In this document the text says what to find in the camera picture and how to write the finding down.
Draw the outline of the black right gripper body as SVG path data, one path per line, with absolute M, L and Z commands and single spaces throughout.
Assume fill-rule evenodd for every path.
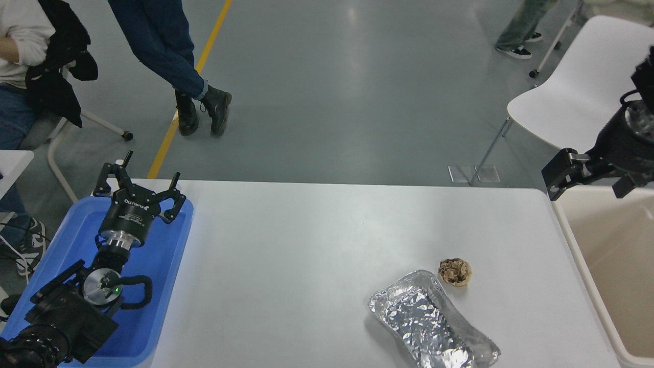
M 652 172 L 652 112 L 645 103 L 623 104 L 587 153 L 624 171 Z

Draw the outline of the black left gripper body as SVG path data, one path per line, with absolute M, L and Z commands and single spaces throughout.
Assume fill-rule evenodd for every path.
M 128 193 L 128 189 L 115 191 L 98 235 L 108 240 L 110 235 L 124 232 L 135 238 L 133 242 L 144 243 L 154 217 L 160 212 L 154 195 L 154 191 L 144 188 L 135 189 L 133 194 Z

